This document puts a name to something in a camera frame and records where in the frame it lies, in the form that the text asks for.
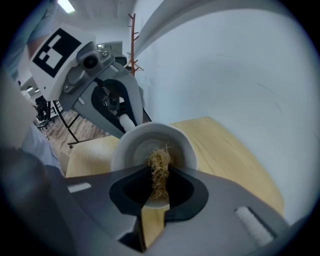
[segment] camera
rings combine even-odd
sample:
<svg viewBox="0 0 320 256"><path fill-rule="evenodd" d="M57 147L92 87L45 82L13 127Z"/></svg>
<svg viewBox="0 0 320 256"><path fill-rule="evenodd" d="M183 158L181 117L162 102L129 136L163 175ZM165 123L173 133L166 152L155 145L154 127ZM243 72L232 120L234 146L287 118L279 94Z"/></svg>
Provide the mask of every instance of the camera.
<svg viewBox="0 0 320 256"><path fill-rule="evenodd" d="M102 57L94 42L83 47L78 52L76 59L82 69L90 76L102 69Z"/></svg>

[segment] gray panel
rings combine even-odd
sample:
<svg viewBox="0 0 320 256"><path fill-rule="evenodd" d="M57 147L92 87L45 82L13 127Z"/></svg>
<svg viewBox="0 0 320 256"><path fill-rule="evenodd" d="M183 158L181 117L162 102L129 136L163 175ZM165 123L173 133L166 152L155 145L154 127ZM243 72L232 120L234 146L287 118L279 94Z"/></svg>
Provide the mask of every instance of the gray panel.
<svg viewBox="0 0 320 256"><path fill-rule="evenodd" d="M127 69L125 69L119 63L114 62L112 65L119 71L114 72L113 76L110 76L108 73L103 72L98 76L98 78L102 81L107 79L118 80L125 86L134 118L137 125L140 125L143 123L143 106L137 80Z"/></svg>
<svg viewBox="0 0 320 256"><path fill-rule="evenodd" d="M137 217L123 214L118 210L109 197L110 187L116 181L141 170L141 168L141 166L136 166L126 170L113 171L108 173L107 178L99 178L99 175L93 175L67 179L69 185L79 184L83 182L81 181L83 179L91 185L91 188L74 192L72 195L83 211L116 240L133 231Z"/></svg>
<svg viewBox="0 0 320 256"><path fill-rule="evenodd" d="M98 86L97 83L92 82L81 94L81 99L84 101L84 104L77 100L72 109L107 133L121 138L124 133L101 115L91 103L92 92L96 86Z"/></svg>
<svg viewBox="0 0 320 256"><path fill-rule="evenodd" d="M60 210L72 236L78 256L114 256L130 255L139 256L141 253L116 241L90 219L74 198L74 193L69 193L66 179L56 169L47 169L50 177L51 195Z"/></svg>
<svg viewBox="0 0 320 256"><path fill-rule="evenodd" d="M149 248L151 255L239 256L256 250L254 240L234 213L242 206L252 208L276 234L288 229L281 216L238 184L200 171L184 171L206 185L208 202L192 219L168 223Z"/></svg>
<svg viewBox="0 0 320 256"><path fill-rule="evenodd" d="M83 82L82 77L79 74L79 81L78 83L72 79L72 85L69 83L68 79L65 80L63 84L63 92L61 93L59 97L59 102L62 106L62 108L65 111L69 111L72 106L75 104L75 102L78 100L79 96L82 94L82 92L94 81L94 79L99 76L102 72L104 72L113 62L115 62L115 57L112 55L108 55L105 58L102 59L102 69L98 71L96 74L86 77L86 81ZM72 72L80 72L80 68L74 67L70 71Z"/></svg>

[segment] wooden floor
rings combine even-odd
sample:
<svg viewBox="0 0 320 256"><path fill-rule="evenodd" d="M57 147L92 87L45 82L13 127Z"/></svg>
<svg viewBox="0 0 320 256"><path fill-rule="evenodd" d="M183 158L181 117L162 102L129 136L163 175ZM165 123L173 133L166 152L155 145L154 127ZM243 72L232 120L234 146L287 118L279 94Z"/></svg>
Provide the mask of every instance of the wooden floor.
<svg viewBox="0 0 320 256"><path fill-rule="evenodd" d="M78 113L72 110L62 112L62 116L68 125L77 115ZM145 123L149 121L149 117L145 112L143 112L143 122ZM81 116L79 116L70 129L79 141L109 136L107 132L100 129L87 119L82 118ZM72 148L69 148L67 143L75 142L75 140L64 126L60 117L55 118L54 122L51 122L47 129L43 129L42 133L57 149L61 150L67 155L71 154Z"/></svg>

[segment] person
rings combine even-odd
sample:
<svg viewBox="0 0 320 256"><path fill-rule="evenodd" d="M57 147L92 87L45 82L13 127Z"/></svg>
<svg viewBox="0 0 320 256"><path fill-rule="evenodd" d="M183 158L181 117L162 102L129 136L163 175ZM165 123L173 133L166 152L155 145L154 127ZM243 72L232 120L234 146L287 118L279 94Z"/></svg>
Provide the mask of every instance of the person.
<svg viewBox="0 0 320 256"><path fill-rule="evenodd" d="M57 8L58 0L43 0L25 19L15 33L3 56L2 65L6 72L11 76L16 86L19 86L18 65L23 56L25 47L27 47L30 59L41 43L52 32ZM35 155L44 165L57 167L61 174L64 175L51 143L34 124L32 124L28 130L22 142L21 149L24 152Z"/></svg>

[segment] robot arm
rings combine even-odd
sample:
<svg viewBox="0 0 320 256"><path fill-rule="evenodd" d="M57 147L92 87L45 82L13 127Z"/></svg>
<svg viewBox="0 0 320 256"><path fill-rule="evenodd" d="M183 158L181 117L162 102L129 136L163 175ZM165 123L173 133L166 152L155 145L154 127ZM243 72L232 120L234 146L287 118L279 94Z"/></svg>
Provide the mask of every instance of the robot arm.
<svg viewBox="0 0 320 256"><path fill-rule="evenodd" d="M142 124L139 86L114 56L102 56L95 41L93 34L62 24L32 56L30 70L47 101L59 100L65 111L120 138Z"/></svg>

